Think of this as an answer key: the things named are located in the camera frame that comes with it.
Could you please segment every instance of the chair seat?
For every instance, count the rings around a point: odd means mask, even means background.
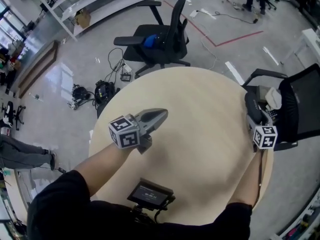
[[[159,35],[160,33],[168,33],[170,26],[168,25],[140,25],[133,36],[138,37],[149,37],[151,35]],[[159,49],[150,49],[141,46],[143,52],[150,58],[159,58],[162,59],[162,52]],[[131,62],[143,62],[141,57],[136,53],[135,49],[132,46],[128,46],[125,50],[123,58],[126,61]]]

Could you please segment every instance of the white cable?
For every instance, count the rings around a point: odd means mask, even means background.
[[[203,45],[203,47],[204,48],[206,48],[207,50],[208,50],[208,52],[212,55],[212,56],[214,56],[214,62],[213,62],[213,65],[212,65],[212,67],[210,67],[208,70],[212,70],[214,67],[215,67],[215,64],[216,64],[216,60],[218,59],[217,58],[217,56],[216,55],[214,55],[214,53],[205,45],[205,43],[204,43],[204,38],[206,38],[208,35],[210,35],[211,34],[211,32],[206,28],[206,26],[205,25],[202,25],[202,24],[200,24],[202,27],[204,27],[204,29],[207,31],[207,33],[208,34],[206,34],[206,35],[204,35],[203,37],[201,37],[201,43],[202,43],[202,45]]]

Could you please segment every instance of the white table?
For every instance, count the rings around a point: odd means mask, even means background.
[[[161,69],[130,83],[102,111],[89,156],[112,143],[108,122],[121,115],[164,108],[168,118],[151,134],[152,147],[143,155],[134,150],[97,198],[133,207],[127,197],[141,177],[174,191],[176,199],[160,213],[160,222],[212,223],[254,156],[245,94],[224,75],[185,66]],[[270,180],[273,155],[269,149],[260,198]]]
[[[312,28],[310,29],[306,29],[303,30],[301,32],[301,36],[298,39],[298,41],[296,42],[295,46],[288,52],[288,54],[284,57],[284,59],[281,61],[281,64],[285,64],[285,62],[287,61],[287,59],[294,54],[298,60],[301,62],[301,64],[303,65],[304,68],[306,68],[304,66],[304,64],[302,63],[302,61],[299,59],[298,54],[304,49],[304,48],[308,48],[311,50],[311,52],[315,55],[315,57],[317,58],[317,61],[320,62],[320,47],[318,46],[318,44],[316,43],[316,41],[320,42],[320,39],[318,38],[318,36],[316,35],[316,33],[314,32],[314,30]]]

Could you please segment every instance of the cardboard box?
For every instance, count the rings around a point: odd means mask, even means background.
[[[77,11],[74,18],[76,24],[79,25],[81,28],[85,29],[89,27],[91,16],[86,9],[81,9]]]

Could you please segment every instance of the chair backrest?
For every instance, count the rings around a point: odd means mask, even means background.
[[[282,107],[277,129],[281,141],[320,135],[320,67],[318,64],[284,79],[279,86]]]
[[[176,2],[171,15],[170,29],[164,41],[164,52],[168,58],[172,58],[173,60],[175,59],[176,54],[187,53],[185,28],[188,20],[184,19],[183,23],[180,21],[180,16],[185,3],[186,0],[178,0]]]

